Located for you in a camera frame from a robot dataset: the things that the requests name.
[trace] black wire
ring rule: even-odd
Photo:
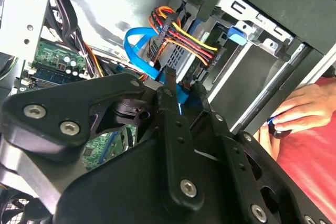
[[[2,67],[2,69],[0,70],[0,78],[4,75],[6,75],[8,73],[8,71],[10,71],[11,69],[11,65],[13,63],[13,61],[15,60],[14,57],[10,57],[6,63],[4,64],[4,66]]]

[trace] finger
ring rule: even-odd
[[[272,157],[276,161],[278,159],[279,152],[280,152],[280,139],[272,137],[271,146],[272,146]]]
[[[321,105],[316,103],[308,103],[296,106],[292,109],[287,110],[285,113],[275,117],[273,119],[273,124],[285,123],[310,115],[323,116],[324,111],[321,111]]]
[[[271,117],[279,115],[287,110],[290,110],[296,106],[300,106],[300,105],[305,105],[311,102],[311,98],[310,97],[306,97],[304,95],[300,95],[298,97],[293,97],[289,100],[286,100],[285,102],[283,102],[279,108],[276,109],[276,111],[272,114]]]
[[[295,132],[307,130],[313,127],[325,126],[330,122],[329,118],[324,118],[319,115],[310,115],[304,118],[299,118],[285,123],[279,123],[275,125],[277,131],[289,131]]]
[[[260,138],[259,138],[260,145],[266,150],[269,155],[272,155],[271,152],[271,141],[269,138],[268,132],[268,125],[262,126],[260,128]]]
[[[293,92],[291,92],[291,94],[286,98],[286,100],[292,99],[294,97],[300,97],[304,94],[306,94],[306,87],[302,87],[300,89],[294,90]]]
[[[260,138],[260,129],[257,130],[256,133],[254,133],[253,137],[255,138],[255,140],[257,140],[257,142],[259,143],[259,138]]]

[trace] red wire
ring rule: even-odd
[[[163,26],[163,23],[157,17],[156,17],[156,21],[159,23],[160,26]],[[177,34],[177,33],[173,32],[171,30],[169,30],[169,33],[172,34],[173,36],[175,36],[176,38],[179,38],[183,42],[187,43],[189,46],[193,47],[195,50],[197,50],[197,51],[201,52],[202,54],[208,56],[210,59],[213,58],[213,55],[211,55],[209,52],[207,52],[207,51],[203,50],[202,48],[196,46],[194,43],[190,42],[188,39],[184,38],[180,34]]]

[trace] fan grille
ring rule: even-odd
[[[22,203],[23,205],[27,205],[28,204],[28,200],[26,199],[19,199],[19,202]],[[11,209],[18,209],[16,206],[14,206],[12,203],[9,203],[6,207],[6,210],[11,210]],[[20,222],[21,218],[22,218],[22,212],[19,213],[18,215],[14,216],[9,222],[7,222],[7,224],[17,224]]]

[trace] bolt head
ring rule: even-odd
[[[219,121],[223,121],[223,118],[222,118],[222,116],[221,115],[219,115],[219,114],[216,114],[216,118],[219,120]]]
[[[258,205],[253,204],[251,206],[251,210],[253,215],[261,222],[261,223],[266,223],[267,221],[267,216],[264,212],[264,210],[259,207]]]
[[[136,87],[140,86],[140,84],[136,80],[131,80],[131,84]]]
[[[79,125],[74,122],[62,122],[59,128],[63,134],[68,136],[74,136],[79,133]]]
[[[197,195],[196,186],[188,179],[181,180],[180,188],[181,191],[190,198],[194,198]]]
[[[41,119],[46,115],[47,111],[40,105],[31,104],[24,107],[23,113],[28,118]]]
[[[304,220],[306,221],[307,224],[315,224],[315,221],[310,216],[305,215],[304,218],[305,218]]]
[[[252,137],[248,134],[244,134],[244,137],[246,138],[247,141],[251,142],[252,141]]]

